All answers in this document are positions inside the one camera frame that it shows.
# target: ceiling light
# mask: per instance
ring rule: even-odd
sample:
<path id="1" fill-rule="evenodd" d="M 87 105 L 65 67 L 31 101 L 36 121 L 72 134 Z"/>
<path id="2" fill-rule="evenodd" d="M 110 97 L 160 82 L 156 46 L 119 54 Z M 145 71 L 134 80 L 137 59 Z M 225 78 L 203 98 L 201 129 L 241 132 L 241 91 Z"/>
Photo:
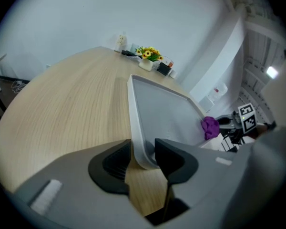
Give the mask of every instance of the ceiling light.
<path id="1" fill-rule="evenodd" d="M 277 74 L 278 74 L 278 72 L 276 71 L 276 69 L 275 68 L 273 68 L 272 66 L 270 66 L 269 68 L 268 68 L 268 70 L 267 70 L 267 75 L 269 75 L 272 79 L 274 79 L 276 76 L 277 76 Z"/>

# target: white strip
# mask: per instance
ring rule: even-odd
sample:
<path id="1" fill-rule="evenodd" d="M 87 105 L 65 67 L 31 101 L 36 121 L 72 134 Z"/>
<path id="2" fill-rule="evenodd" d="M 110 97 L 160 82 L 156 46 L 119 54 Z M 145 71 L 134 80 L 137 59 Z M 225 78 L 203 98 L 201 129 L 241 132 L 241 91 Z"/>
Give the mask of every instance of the white strip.
<path id="1" fill-rule="evenodd" d="M 50 208 L 61 187 L 62 183 L 60 181 L 51 180 L 44 190 L 33 201 L 31 209 L 43 216 Z"/>
<path id="2" fill-rule="evenodd" d="M 223 164 L 223 165 L 226 165 L 226 166 L 230 166 L 232 164 L 231 160 L 224 159 L 224 158 L 221 158 L 221 157 L 217 157 L 215 160 L 216 160 L 216 162 L 218 162 L 220 164 Z"/>

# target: baseboard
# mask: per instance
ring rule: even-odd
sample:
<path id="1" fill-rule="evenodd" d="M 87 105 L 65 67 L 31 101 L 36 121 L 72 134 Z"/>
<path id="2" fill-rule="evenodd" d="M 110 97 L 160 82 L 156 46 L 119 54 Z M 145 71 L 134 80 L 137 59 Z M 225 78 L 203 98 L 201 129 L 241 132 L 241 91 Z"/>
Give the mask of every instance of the baseboard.
<path id="1" fill-rule="evenodd" d="M 8 77 L 8 76 L 3 76 L 0 75 L 0 79 L 6 80 L 6 81 L 10 81 L 10 82 L 14 82 L 14 81 L 22 81 L 23 83 L 27 84 L 30 81 L 28 80 L 23 80 L 23 79 L 18 79 L 18 78 L 12 78 L 12 77 Z"/>

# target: potted plant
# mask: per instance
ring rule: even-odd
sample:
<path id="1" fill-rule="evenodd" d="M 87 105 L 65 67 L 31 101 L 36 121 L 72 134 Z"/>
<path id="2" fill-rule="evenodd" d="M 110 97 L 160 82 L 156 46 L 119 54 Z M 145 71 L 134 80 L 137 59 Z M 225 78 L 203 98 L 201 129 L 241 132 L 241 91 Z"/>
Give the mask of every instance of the potted plant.
<path id="1" fill-rule="evenodd" d="M 139 63 L 139 66 L 147 71 L 152 70 L 153 62 L 163 60 L 159 50 L 154 47 L 140 47 L 136 52 L 138 55 L 142 56 L 142 61 Z"/>

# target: white tray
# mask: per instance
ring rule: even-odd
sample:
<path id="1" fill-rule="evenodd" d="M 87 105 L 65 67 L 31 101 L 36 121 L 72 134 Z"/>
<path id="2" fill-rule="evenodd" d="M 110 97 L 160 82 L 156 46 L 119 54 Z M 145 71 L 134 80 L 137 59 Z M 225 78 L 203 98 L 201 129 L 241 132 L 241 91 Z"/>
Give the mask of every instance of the white tray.
<path id="1" fill-rule="evenodd" d="M 134 157 L 143 168 L 159 168 L 155 138 L 205 146 L 204 115 L 190 98 L 134 74 L 127 88 Z"/>

